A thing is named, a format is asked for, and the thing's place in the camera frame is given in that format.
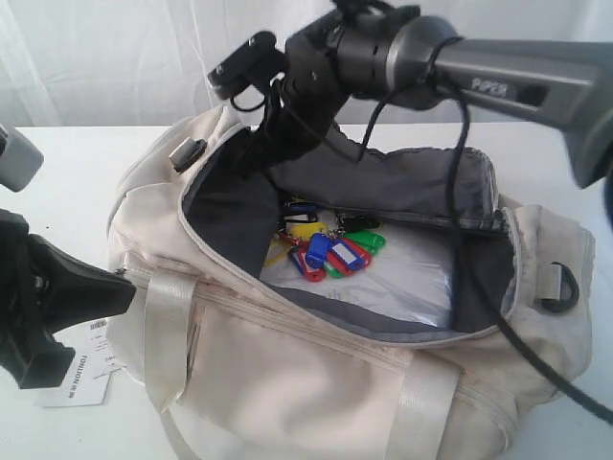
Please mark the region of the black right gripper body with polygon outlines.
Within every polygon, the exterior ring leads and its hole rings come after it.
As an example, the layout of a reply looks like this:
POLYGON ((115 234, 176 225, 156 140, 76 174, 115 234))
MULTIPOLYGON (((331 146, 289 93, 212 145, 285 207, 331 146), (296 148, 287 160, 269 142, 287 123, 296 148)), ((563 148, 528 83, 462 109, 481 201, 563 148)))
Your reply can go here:
POLYGON ((294 35, 286 42, 284 54, 284 76, 271 81, 270 105, 243 155, 245 176, 317 148, 345 104, 334 52, 325 42, 294 35))

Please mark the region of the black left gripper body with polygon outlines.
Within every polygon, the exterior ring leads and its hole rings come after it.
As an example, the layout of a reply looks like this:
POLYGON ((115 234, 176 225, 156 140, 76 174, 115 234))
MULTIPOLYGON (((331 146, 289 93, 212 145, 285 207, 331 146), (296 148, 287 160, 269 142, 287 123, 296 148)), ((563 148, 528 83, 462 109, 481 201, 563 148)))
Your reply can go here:
POLYGON ((16 379, 49 379, 53 362, 36 309, 28 235, 22 216, 1 212, 1 366, 16 379))

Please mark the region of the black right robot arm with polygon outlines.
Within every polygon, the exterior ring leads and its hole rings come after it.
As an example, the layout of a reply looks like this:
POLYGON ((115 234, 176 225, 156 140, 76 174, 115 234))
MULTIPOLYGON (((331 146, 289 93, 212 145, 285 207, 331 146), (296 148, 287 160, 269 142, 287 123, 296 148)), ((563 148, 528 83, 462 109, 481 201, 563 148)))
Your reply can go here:
POLYGON ((423 111, 446 100, 558 130, 577 185, 612 176, 607 42, 463 38, 417 6, 339 1, 293 34, 261 130, 271 163, 321 144, 351 99, 423 111))

